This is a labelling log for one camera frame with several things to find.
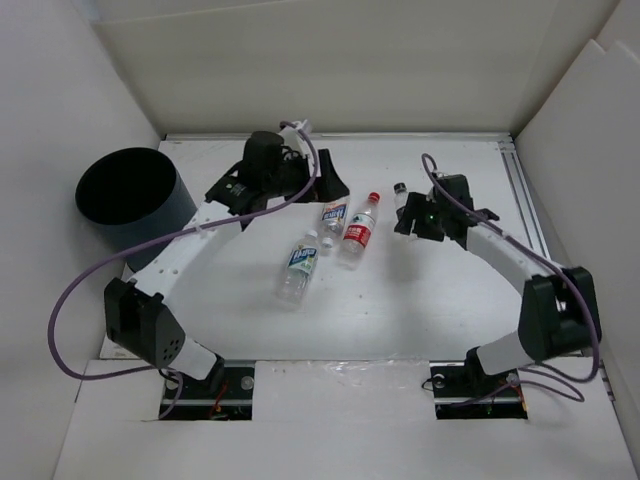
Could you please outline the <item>clear bottle orange blue label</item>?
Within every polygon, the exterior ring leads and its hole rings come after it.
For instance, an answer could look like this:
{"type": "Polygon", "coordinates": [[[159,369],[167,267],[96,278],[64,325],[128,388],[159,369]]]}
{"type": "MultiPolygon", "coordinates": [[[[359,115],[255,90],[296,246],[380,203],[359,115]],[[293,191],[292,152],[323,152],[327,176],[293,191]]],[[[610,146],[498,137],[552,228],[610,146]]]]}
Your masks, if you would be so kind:
{"type": "Polygon", "coordinates": [[[343,196],[337,200],[325,203],[319,220],[319,235],[322,240],[339,238],[345,227],[350,197],[343,196]]]}

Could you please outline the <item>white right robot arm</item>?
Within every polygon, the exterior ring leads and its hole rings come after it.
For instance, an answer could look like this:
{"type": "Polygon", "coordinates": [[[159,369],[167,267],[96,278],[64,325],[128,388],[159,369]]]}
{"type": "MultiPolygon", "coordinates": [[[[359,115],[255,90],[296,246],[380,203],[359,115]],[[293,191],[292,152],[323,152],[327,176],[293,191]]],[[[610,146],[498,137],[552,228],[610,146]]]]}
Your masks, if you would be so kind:
{"type": "Polygon", "coordinates": [[[550,359],[599,348],[602,330],[590,272],[541,257],[499,227],[494,212],[475,209],[465,176],[440,176],[428,194],[397,183],[394,194],[396,233],[456,242],[521,296],[516,329],[470,349],[462,366],[445,373],[446,387],[463,396],[486,395],[499,382],[515,385],[517,372],[529,365],[546,368],[550,359]]]}

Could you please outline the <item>clear bottle red label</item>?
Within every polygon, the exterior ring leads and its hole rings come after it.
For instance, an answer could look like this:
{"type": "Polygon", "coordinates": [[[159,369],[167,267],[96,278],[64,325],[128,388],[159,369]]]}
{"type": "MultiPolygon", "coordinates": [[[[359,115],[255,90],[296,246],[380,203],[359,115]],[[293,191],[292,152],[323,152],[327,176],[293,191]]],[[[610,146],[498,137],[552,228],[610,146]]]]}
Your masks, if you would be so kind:
{"type": "Polygon", "coordinates": [[[370,192],[348,222],[338,253],[345,268],[354,270],[361,262],[377,223],[379,201],[380,194],[370,192]]]}

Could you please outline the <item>clear bottle black cap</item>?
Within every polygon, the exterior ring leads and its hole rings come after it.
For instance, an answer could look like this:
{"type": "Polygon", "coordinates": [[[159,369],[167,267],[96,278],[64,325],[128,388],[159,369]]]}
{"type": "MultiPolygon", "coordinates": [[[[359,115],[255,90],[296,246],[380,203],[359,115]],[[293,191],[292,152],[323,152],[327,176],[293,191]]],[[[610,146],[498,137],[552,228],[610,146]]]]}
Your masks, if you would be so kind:
{"type": "Polygon", "coordinates": [[[408,200],[409,192],[404,182],[399,182],[394,185],[394,206],[396,218],[400,220],[403,216],[406,203],[408,200]]]}

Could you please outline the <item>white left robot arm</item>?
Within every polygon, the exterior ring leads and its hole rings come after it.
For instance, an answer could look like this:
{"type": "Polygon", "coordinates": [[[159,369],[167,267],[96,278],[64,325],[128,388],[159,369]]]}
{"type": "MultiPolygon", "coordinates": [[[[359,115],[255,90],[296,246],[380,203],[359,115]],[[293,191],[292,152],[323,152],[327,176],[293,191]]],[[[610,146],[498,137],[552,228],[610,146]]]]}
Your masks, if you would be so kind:
{"type": "Polygon", "coordinates": [[[214,255],[243,232],[271,199],[328,203],[349,193],[329,150],[310,168],[303,141],[293,127],[257,131],[242,158],[205,194],[184,226],[147,266],[104,291],[107,337],[156,369],[179,372],[196,393],[212,396],[222,387],[223,358],[188,337],[179,323],[212,270],[214,255]]]}

